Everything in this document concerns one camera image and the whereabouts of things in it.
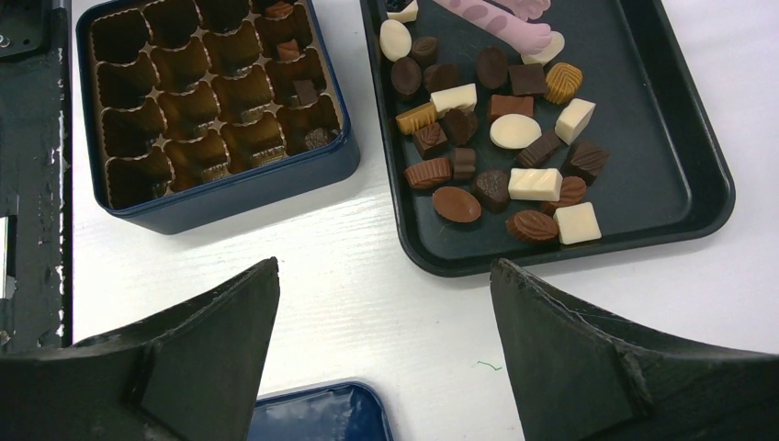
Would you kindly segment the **blue chocolate box with insert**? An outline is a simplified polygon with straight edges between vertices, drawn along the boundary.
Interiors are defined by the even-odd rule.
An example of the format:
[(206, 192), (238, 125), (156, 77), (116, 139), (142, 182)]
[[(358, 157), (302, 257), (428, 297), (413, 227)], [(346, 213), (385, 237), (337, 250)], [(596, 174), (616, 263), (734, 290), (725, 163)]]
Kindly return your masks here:
[(308, 1), (111, 1), (76, 26), (97, 203), (175, 234), (350, 176)]

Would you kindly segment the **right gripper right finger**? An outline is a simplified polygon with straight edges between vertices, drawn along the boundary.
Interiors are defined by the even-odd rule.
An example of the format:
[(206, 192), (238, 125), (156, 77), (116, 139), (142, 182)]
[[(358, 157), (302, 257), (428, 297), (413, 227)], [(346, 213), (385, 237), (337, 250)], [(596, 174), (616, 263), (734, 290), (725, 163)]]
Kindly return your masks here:
[(528, 440), (775, 440), (778, 358), (666, 334), (491, 267), (505, 368)]

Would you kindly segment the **pink tongs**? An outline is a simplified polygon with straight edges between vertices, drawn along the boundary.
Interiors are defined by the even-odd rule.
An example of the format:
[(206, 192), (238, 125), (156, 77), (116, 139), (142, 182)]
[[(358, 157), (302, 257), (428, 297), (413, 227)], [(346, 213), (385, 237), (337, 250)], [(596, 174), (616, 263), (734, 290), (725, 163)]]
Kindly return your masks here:
[(521, 54), (536, 55), (552, 41), (551, 27), (531, 23), (550, 8), (545, 0), (443, 0), (438, 5), (485, 30)]

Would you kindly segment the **black chocolate tray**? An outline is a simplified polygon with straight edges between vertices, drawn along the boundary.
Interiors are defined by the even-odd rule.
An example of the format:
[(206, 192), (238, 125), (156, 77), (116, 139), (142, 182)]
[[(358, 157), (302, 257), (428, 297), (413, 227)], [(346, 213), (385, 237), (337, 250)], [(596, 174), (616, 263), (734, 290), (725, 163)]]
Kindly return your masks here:
[(400, 242), (421, 269), (462, 277), (487, 272), (498, 258), (538, 265), (695, 239), (728, 220), (733, 179), (661, 2), (555, 1), (542, 17), (564, 37), (559, 60), (582, 71), (578, 97), (595, 105), (581, 139), (609, 152), (585, 196), (602, 236), (571, 246), (509, 234), (508, 215), (533, 202), (458, 224), (435, 212), (430, 191), (408, 185), (404, 171), (420, 155), (396, 118), (429, 96), (397, 96), (378, 45), (385, 5), (365, 1), (361, 9)]

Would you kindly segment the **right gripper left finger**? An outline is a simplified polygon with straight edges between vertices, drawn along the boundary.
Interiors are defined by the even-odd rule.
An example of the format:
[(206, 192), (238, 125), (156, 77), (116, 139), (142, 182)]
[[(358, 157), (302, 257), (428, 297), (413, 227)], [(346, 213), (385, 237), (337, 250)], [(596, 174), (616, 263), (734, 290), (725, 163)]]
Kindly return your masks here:
[(64, 349), (3, 356), (4, 440), (243, 440), (280, 289), (275, 258)]

